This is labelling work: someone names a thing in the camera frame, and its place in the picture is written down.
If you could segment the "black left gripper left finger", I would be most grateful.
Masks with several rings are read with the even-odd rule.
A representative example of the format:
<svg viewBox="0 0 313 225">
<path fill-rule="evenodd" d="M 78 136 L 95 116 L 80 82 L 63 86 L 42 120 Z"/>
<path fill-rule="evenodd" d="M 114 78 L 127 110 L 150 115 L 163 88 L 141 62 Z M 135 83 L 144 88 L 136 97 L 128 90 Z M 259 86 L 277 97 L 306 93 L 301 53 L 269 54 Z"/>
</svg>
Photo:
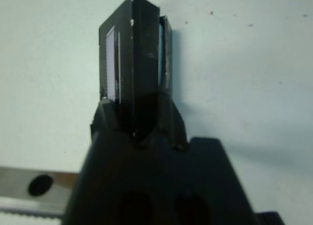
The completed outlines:
<svg viewBox="0 0 313 225">
<path fill-rule="evenodd" d="M 112 101 L 100 100 L 90 125 L 91 137 L 95 134 L 108 135 L 118 131 L 120 125 Z"/>
</svg>

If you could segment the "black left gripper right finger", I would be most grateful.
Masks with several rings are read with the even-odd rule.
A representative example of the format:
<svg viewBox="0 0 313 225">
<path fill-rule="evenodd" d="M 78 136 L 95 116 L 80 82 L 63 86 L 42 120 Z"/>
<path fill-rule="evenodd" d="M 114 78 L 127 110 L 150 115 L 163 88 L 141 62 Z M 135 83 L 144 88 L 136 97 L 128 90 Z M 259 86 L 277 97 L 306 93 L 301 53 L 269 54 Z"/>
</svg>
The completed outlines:
<svg viewBox="0 0 313 225">
<path fill-rule="evenodd" d="M 164 92 L 158 94 L 157 128 L 165 135 L 171 149 L 176 151 L 187 151 L 189 149 L 182 116 L 171 95 Z"/>
</svg>

